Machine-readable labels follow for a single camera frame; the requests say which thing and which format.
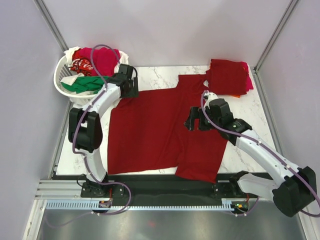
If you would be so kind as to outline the dark red t shirt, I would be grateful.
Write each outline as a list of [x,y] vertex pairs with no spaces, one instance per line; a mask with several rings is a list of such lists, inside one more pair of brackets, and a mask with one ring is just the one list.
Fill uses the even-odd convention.
[[178,177],[214,183],[227,141],[217,130],[188,130],[191,107],[207,90],[202,74],[180,75],[177,86],[145,90],[111,111],[107,170],[111,175],[176,168]]

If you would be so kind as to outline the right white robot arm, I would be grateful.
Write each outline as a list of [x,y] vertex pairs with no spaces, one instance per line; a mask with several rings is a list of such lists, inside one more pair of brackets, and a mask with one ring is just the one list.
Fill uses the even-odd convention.
[[245,120],[235,118],[229,104],[213,93],[205,94],[200,106],[192,106],[184,126],[193,131],[217,130],[221,137],[247,153],[271,177],[266,179],[246,171],[238,172],[229,184],[235,197],[244,193],[272,201],[287,217],[293,217],[312,202],[319,202],[315,172],[301,168],[273,150]]

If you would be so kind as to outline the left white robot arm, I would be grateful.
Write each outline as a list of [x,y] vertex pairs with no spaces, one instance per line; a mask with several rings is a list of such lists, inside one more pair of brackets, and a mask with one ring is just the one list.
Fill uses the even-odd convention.
[[100,154],[103,140],[101,118],[115,101],[139,95],[138,71],[131,65],[120,64],[117,73],[100,79],[103,86],[98,93],[83,107],[70,110],[68,140],[72,152],[84,161],[86,179],[93,183],[92,191],[104,197],[109,193],[110,185]]

